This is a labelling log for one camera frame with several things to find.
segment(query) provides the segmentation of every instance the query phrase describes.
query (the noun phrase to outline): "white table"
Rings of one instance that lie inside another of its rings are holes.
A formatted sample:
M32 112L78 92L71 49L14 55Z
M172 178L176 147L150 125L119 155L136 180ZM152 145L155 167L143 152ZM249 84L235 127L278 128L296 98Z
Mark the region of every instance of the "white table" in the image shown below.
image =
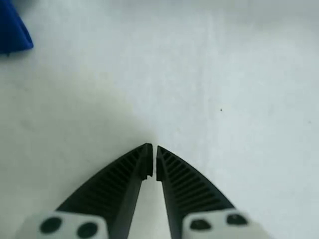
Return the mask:
M160 144L278 239L319 238L318 1L16 0L0 57L0 238ZM161 184L130 239L169 238Z

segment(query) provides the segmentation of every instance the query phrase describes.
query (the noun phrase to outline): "blue object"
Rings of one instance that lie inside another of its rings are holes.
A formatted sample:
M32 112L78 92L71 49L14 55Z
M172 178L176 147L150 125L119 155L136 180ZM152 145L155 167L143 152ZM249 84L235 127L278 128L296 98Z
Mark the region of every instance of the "blue object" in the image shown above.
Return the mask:
M33 47L32 39L10 0L0 0L0 54Z

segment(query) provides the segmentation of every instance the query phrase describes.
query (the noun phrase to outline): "white plastic block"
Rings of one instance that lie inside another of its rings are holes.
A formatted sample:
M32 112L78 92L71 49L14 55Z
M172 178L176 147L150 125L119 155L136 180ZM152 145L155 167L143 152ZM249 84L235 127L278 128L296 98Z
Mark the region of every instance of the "white plastic block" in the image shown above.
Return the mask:
M247 214L236 209L189 214L183 239L271 239Z
M102 217L51 212L27 218L15 239L108 239Z

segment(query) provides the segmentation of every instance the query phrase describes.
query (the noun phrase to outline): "black ribbed surface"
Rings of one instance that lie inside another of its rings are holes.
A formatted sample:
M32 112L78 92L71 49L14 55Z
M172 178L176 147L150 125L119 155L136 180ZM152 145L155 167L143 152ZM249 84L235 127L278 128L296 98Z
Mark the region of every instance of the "black ribbed surface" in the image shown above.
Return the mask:
M157 152L157 180L162 181L172 239L181 238L186 215L234 207L201 173L162 147Z
M141 182L148 175L153 175L153 149L144 144L94 175L57 210L102 216L111 239L126 239Z

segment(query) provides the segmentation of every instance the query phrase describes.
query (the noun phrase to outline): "white background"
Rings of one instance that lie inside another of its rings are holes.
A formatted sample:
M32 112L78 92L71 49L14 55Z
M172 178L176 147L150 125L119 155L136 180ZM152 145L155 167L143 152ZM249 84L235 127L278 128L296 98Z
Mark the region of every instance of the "white background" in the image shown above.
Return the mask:
M317 2L15 0L35 48L0 57L0 238L145 142L275 238L319 238ZM150 237L154 179L129 239Z

